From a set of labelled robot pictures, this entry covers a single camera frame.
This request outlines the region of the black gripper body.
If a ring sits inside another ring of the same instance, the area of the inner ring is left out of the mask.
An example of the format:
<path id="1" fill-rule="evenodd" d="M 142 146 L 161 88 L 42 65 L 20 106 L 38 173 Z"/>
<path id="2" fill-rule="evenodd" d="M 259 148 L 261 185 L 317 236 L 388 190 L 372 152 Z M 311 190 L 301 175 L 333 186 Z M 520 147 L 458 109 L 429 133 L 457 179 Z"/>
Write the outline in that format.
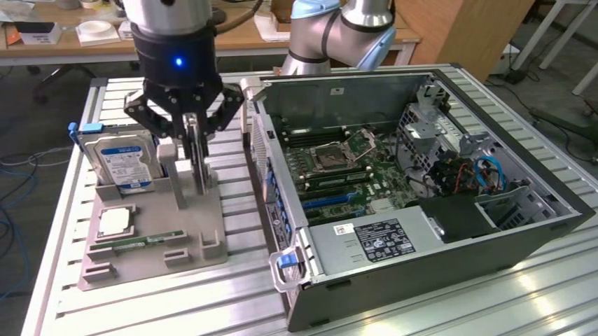
<path id="1" fill-rule="evenodd" d="M 223 89 L 217 70 L 217 27 L 209 22 L 187 34 L 166 35 L 133 24 L 135 49 L 145 76 L 143 90 L 130 100 L 171 101 L 169 92 L 198 95 L 202 102 L 214 102 Z"/>

